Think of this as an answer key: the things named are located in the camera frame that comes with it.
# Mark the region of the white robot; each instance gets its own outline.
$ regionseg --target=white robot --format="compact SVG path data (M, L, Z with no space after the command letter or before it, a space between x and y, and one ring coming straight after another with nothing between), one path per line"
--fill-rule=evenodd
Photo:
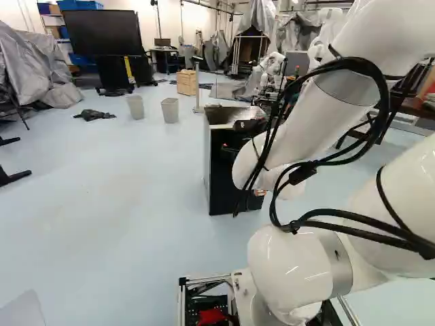
M248 94L258 95L269 84L275 85L273 76L279 74L284 59L285 56L283 54L272 52L266 55L258 65L252 67L252 73L246 85L247 92L244 96Z
M432 0L356 0L332 46L342 56L375 63L392 87L397 82L392 76L405 76L421 59L435 55L434 12ZM333 58L326 52L322 64ZM265 164L270 170L260 173L254 187L272 190L277 175L288 164L320 157L378 99L373 82L363 75L337 71L314 77L279 128ZM255 147L249 142L239 152L232 170L237 187L242 188L249 178L258 161L255 148L261 151L265 138L265 134L258 135L253 140ZM435 136L388 164L379 180L406 226L435 242ZM303 183L288 188L283 197L299 194ZM375 178L353 196L347 210L398 226L381 200ZM357 222L324 218L385 234ZM258 298L246 305L252 325L304 325L318 313L322 300L375 287L398 276L435 277L435 259L308 227L301 227L297 234L271 225L258 230L249 241L248 262L249 269L237 275L240 286L254 289Z
M345 23L341 8L321 8L319 19L322 21L319 36L311 41L308 48L309 71L320 66L317 59L324 57L328 51L328 44L332 42Z

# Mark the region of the blue storage box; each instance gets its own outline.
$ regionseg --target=blue storage box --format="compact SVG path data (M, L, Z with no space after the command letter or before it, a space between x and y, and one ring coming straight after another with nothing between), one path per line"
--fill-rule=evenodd
M38 3L38 11L41 15L50 15L50 4Z
M60 10L95 10L103 9L103 5L96 1L63 0L57 1Z
M59 33L60 33L60 37L61 38L63 38L63 39L68 39L69 38L67 27L60 26L59 27Z
M89 66L89 65L95 65L95 61L92 59L89 59L85 56L79 56L78 54L74 53L68 53L69 59L71 60L72 64L75 66Z

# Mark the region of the black cabinet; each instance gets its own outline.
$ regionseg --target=black cabinet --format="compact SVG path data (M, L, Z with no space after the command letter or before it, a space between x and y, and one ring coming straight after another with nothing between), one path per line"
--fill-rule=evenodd
M265 113L255 107L213 106L205 107L204 116L204 184L209 214L232 213L242 197L246 199L240 203L240 212L261 209L264 196L256 196L253 191L242 192L234 186L232 165L242 146L261 132Z

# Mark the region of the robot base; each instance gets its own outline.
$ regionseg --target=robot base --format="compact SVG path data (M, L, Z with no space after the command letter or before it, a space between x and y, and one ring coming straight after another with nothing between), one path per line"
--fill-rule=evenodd
M178 305L177 305L177 326L190 326L192 318L192 298L201 297L204 293L207 296L213 292L217 302L222 302L222 297L228 296L228 305L224 305L223 312L237 319L225 321L217 325L239 325L239 326L287 326L278 320L264 304L257 294L256 287L249 269L237 270L232 274L212 276L204 278L179 279ZM348 305L346 301L339 298L343 310L347 314ZM331 302L325 301L321 312L310 321L307 326L324 325L343 326Z

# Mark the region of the light blue floor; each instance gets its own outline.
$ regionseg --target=light blue floor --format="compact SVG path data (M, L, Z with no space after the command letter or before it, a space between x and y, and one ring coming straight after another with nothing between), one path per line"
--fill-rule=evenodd
M201 73L201 83L214 81L215 75ZM203 116L192 112L194 97L177 94L169 83L135 93L145 102L141 121L131 119L125 98L87 90L76 106L31 118L30 131L19 122L1 131L4 138L22 137L0 148L4 169L29 168L33 175L0 188L0 306L34 289L47 326L170 326L180 276L247 265L246 244L268 223L269 198L262 211L236 219L208 216ZM201 90L202 104L227 103L208 93ZM166 97L179 98L179 124L163 122ZM83 109L118 117L72 118ZM305 195L280 202L280 218L343 207L349 193L420 139L390 130L360 161L322 169ZM352 294L349 301L363 325L433 325L434 294L432 281L408 281Z

